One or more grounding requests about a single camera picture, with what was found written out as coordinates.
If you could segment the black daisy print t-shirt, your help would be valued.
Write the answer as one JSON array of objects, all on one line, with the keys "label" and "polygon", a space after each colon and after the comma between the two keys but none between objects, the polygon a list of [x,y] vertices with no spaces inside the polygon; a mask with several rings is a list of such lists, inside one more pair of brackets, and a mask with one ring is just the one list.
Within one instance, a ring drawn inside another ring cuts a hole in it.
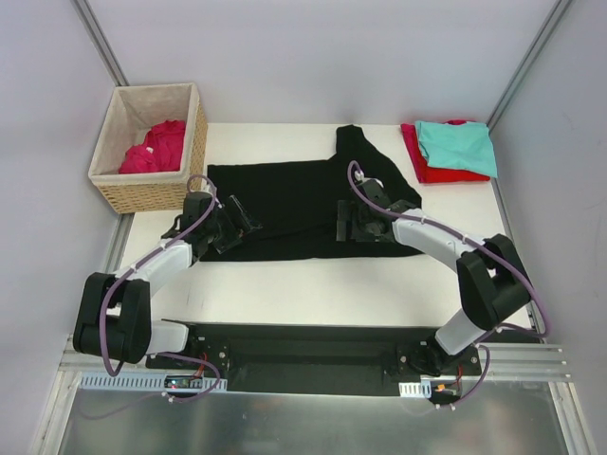
[{"label": "black daisy print t-shirt", "polygon": [[396,164],[382,154],[358,126],[336,131],[336,151],[325,160],[248,165],[210,165],[208,176],[221,201],[234,195],[262,227],[224,253],[211,249],[209,263],[296,261],[307,259],[398,258],[417,250],[391,243],[339,242],[338,203],[352,197],[347,166],[357,161],[378,178],[392,201],[419,207],[421,195]]}]

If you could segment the wicker basket with liner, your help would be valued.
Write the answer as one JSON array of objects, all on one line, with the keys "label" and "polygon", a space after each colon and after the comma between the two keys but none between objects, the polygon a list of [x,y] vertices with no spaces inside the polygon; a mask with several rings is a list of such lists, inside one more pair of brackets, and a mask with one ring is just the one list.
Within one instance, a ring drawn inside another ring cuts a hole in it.
[{"label": "wicker basket with liner", "polygon": [[177,209],[203,171],[207,132],[195,83],[117,87],[88,177],[119,214]]}]

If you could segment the teal t-shirt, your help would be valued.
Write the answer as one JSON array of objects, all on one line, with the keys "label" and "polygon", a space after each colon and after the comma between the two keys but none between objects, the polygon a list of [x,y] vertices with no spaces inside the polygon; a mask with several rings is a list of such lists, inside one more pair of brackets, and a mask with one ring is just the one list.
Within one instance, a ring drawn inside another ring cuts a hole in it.
[{"label": "teal t-shirt", "polygon": [[418,120],[414,123],[420,153],[431,168],[498,176],[493,143],[485,123],[459,125]]}]

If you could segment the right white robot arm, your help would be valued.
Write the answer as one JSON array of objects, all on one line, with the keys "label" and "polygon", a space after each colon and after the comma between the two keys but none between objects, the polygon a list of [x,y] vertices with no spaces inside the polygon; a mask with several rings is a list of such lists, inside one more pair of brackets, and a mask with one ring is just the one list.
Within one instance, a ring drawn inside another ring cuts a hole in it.
[{"label": "right white robot arm", "polygon": [[406,200],[391,201],[376,179],[355,181],[352,193],[337,205],[339,242],[410,247],[457,276],[461,309],[407,355],[412,370],[430,376],[451,372],[469,346],[532,301],[521,259],[506,236],[468,236]]}]

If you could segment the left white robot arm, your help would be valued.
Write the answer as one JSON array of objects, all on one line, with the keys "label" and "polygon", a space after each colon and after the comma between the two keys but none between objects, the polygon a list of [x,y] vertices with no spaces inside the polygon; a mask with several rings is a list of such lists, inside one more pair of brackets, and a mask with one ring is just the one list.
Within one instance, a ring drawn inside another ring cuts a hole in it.
[{"label": "left white robot arm", "polygon": [[133,263],[112,273],[95,272],[85,281],[72,336],[78,353],[100,357],[112,375],[119,364],[136,364],[147,355],[167,353],[181,369],[193,367],[199,344],[186,324],[152,315],[152,297],[209,250],[225,253],[262,224],[236,196],[223,202],[210,193],[186,194],[182,213],[161,240]]}]

